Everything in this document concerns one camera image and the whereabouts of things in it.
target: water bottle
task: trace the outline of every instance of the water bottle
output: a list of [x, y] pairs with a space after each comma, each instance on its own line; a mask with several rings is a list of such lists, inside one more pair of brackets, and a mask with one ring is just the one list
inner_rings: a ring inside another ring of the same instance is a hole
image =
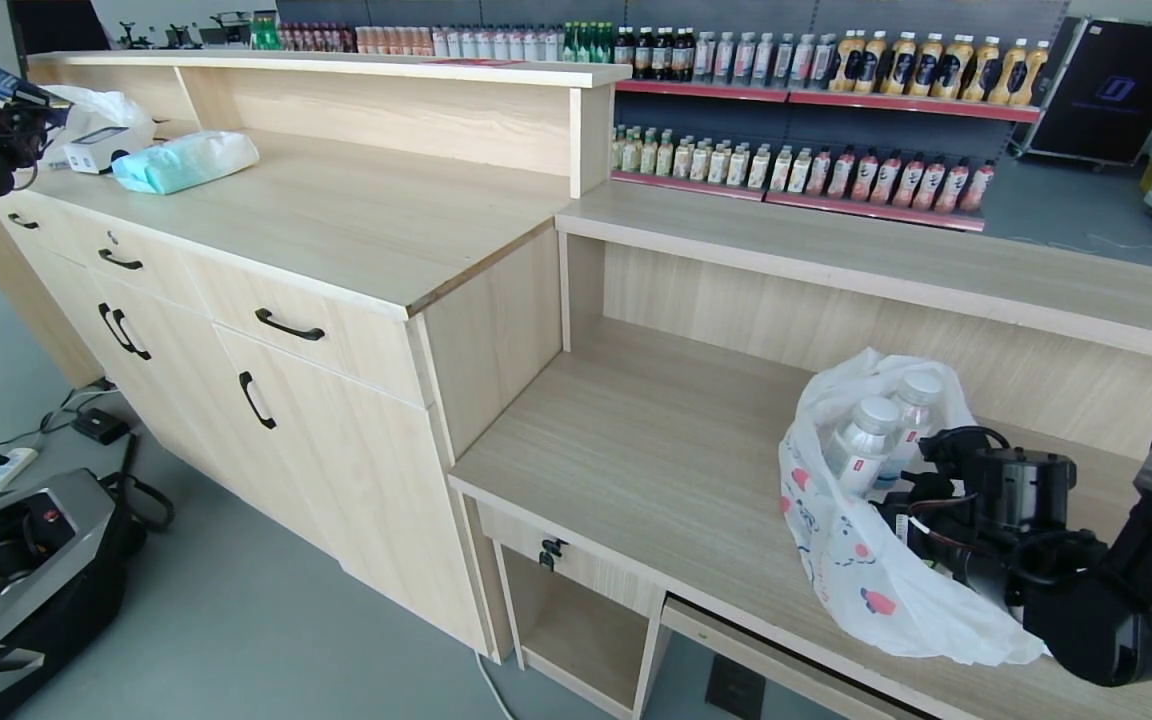
[[900, 410], [887, 397], [864, 397], [833, 430], [824, 447], [824, 464], [846, 492], [863, 497], [878, 469], [896, 446]]
[[941, 400], [945, 386], [941, 377], [927, 370], [914, 370], [901, 377], [892, 402], [900, 410], [897, 420], [896, 447], [878, 469], [874, 488], [890, 488], [900, 479], [901, 471], [909, 461], [918, 456], [918, 438], [932, 434], [937, 424], [937, 404]]

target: bottle cap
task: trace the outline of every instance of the bottle cap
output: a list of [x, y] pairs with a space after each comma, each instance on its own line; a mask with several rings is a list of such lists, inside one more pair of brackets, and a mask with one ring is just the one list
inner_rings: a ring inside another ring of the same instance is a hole
[[890, 434], [900, 422], [900, 409], [887, 397], [864, 397], [855, 410], [851, 410], [851, 422], [856, 427], [876, 435]]
[[910, 406], [933, 406], [940, 400], [945, 392], [945, 384], [941, 377], [931, 370], [911, 370], [900, 378], [896, 386], [896, 395], [900, 395]]

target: gray floor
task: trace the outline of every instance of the gray floor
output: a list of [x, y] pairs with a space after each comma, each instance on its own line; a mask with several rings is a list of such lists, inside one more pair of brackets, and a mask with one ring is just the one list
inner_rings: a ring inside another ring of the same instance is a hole
[[[1152, 265], [1152, 218], [1128, 174], [1005, 166], [990, 200], [991, 234]], [[35, 427], [67, 389], [0, 293], [0, 439]], [[100, 406], [127, 414], [118, 397]], [[18, 482], [77, 467], [105, 473], [119, 457], [119, 446], [67, 429], [47, 438]], [[137, 556], [116, 623], [18, 717], [499, 717], [460, 643], [349, 579], [152, 439], [136, 473], [174, 498], [177, 524]], [[710, 661], [704, 647], [675, 638], [647, 715], [728, 717], [704, 705]], [[533, 670], [488, 670], [520, 719], [604, 717]], [[781, 688], [770, 689], [764, 710], [828, 715]]]

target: plastic bag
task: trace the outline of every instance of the plastic bag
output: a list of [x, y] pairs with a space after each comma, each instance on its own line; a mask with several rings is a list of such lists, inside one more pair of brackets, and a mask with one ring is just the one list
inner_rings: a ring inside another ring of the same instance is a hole
[[128, 190], [170, 195], [256, 165], [260, 152], [243, 132], [189, 132], [114, 160], [114, 179]]
[[799, 396], [780, 448], [781, 510], [812, 589], [840, 628], [892, 655], [1033, 661], [1043, 654], [1041, 639], [995, 602], [924, 564], [874, 506], [840, 488], [824, 462], [820, 435], [864, 397], [894, 392], [908, 370], [941, 377], [946, 427], [975, 424], [954, 370], [873, 348], [814, 376]]
[[77, 141], [89, 132], [106, 127], [124, 127], [136, 135], [142, 145], [154, 142], [154, 119], [122, 92], [96, 92], [73, 85], [46, 85], [44, 90], [73, 103], [65, 128], [54, 132], [50, 145], [38, 161], [38, 169], [69, 169], [65, 158], [65, 143]]

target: white device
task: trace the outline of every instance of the white device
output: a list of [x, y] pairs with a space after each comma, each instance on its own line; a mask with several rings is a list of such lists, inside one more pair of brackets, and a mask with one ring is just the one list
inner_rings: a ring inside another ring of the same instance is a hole
[[100, 174], [108, 170], [114, 160], [145, 150], [145, 145], [128, 128], [106, 127], [65, 143], [61, 150], [69, 159], [70, 168], [78, 173]]

